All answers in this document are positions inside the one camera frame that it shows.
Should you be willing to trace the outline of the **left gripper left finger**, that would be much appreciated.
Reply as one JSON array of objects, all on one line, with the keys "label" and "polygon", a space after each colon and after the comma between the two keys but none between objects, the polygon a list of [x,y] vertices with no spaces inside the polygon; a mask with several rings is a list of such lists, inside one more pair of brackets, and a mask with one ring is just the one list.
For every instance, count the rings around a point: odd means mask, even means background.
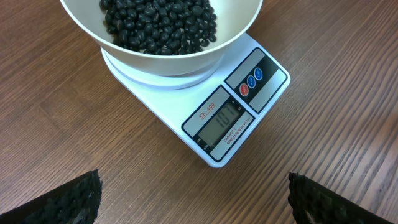
[{"label": "left gripper left finger", "polygon": [[101,198],[102,181],[95,169],[1,214],[1,223],[94,223]]}]

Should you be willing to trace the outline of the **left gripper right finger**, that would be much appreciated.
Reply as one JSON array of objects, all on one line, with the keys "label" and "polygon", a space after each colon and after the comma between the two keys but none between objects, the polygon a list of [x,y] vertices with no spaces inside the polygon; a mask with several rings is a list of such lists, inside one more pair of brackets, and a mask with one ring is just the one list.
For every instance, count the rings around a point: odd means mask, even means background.
[{"label": "left gripper right finger", "polygon": [[304,175],[289,173],[288,203],[299,224],[392,224]]}]

